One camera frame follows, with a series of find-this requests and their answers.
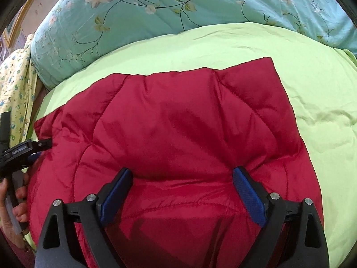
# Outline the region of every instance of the red quilted jacket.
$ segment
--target red quilted jacket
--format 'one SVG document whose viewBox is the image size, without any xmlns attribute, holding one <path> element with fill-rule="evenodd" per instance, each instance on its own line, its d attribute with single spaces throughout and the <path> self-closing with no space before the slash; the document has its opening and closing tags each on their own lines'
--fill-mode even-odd
<svg viewBox="0 0 357 268">
<path fill-rule="evenodd" d="M 35 243 L 53 200 L 80 201 L 121 167 L 134 184 L 107 233 L 128 268 L 237 268 L 259 226 L 232 183 L 244 166 L 268 192 L 312 198 L 320 187 L 270 58 L 228 69 L 112 74 L 35 123 L 51 137 L 31 170 Z M 89 267 L 95 267 L 80 226 Z"/>
</svg>

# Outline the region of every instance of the metal screw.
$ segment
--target metal screw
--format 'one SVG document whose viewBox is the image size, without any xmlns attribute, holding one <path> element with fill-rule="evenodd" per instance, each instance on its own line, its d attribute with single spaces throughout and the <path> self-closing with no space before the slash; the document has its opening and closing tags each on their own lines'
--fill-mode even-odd
<svg viewBox="0 0 357 268">
<path fill-rule="evenodd" d="M 57 200 L 55 200 L 55 201 L 53 202 L 53 205 L 54 205 L 55 207 L 57 207 L 57 206 L 59 206 L 61 203 L 62 203 L 62 201 L 61 201 L 60 199 L 57 199 Z"/>
<path fill-rule="evenodd" d="M 87 196 L 87 201 L 93 201 L 93 200 L 95 200 L 95 198 L 96 198 L 95 194 L 90 194 Z"/>
<path fill-rule="evenodd" d="M 308 205 L 312 205 L 312 199 L 311 198 L 305 198 L 305 203 Z"/>
<path fill-rule="evenodd" d="M 280 195 L 279 195 L 279 193 L 271 193 L 271 194 L 270 194 L 270 197 L 271 197 L 272 199 L 274 199 L 274 200 L 277 200 L 277 199 L 280 198 Z"/>
</svg>

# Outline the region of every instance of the yellow patterned blanket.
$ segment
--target yellow patterned blanket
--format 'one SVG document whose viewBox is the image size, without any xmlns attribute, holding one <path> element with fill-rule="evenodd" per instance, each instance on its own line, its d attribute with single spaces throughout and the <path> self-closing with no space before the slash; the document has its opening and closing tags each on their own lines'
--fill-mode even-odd
<svg viewBox="0 0 357 268">
<path fill-rule="evenodd" d="M 31 62 L 30 46 L 14 51 L 0 66 L 0 113 L 11 111 L 10 147 L 23 142 L 30 125 L 37 74 Z"/>
</svg>

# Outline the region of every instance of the green fabric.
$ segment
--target green fabric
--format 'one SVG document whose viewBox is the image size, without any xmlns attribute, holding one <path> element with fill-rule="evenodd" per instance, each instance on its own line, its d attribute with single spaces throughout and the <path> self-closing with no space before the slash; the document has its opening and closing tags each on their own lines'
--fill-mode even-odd
<svg viewBox="0 0 357 268">
<path fill-rule="evenodd" d="M 114 72 L 224 69 L 264 56 L 273 58 L 318 176 L 335 268 L 357 240 L 357 61 L 349 51 L 254 23 L 201 27 L 135 42 L 100 58 L 52 90 L 37 118 Z"/>
</svg>

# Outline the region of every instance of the clamp jaw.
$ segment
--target clamp jaw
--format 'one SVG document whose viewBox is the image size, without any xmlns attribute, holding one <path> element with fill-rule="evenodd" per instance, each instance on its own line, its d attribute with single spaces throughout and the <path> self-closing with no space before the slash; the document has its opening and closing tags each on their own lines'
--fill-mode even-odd
<svg viewBox="0 0 357 268">
<path fill-rule="evenodd" d="M 289 232 L 277 268 L 329 268 L 324 229 L 310 198 L 299 203 L 269 194 L 243 167 L 234 169 L 233 183 L 252 220 L 261 226 L 239 268 L 266 268 L 284 225 Z"/>
<path fill-rule="evenodd" d="M 98 194 L 65 204 L 55 200 L 42 227 L 35 268 L 85 268 L 74 223 L 82 223 L 90 250 L 99 268 L 126 268 L 104 228 L 111 223 L 133 185 L 133 174 L 122 168 Z"/>
</svg>

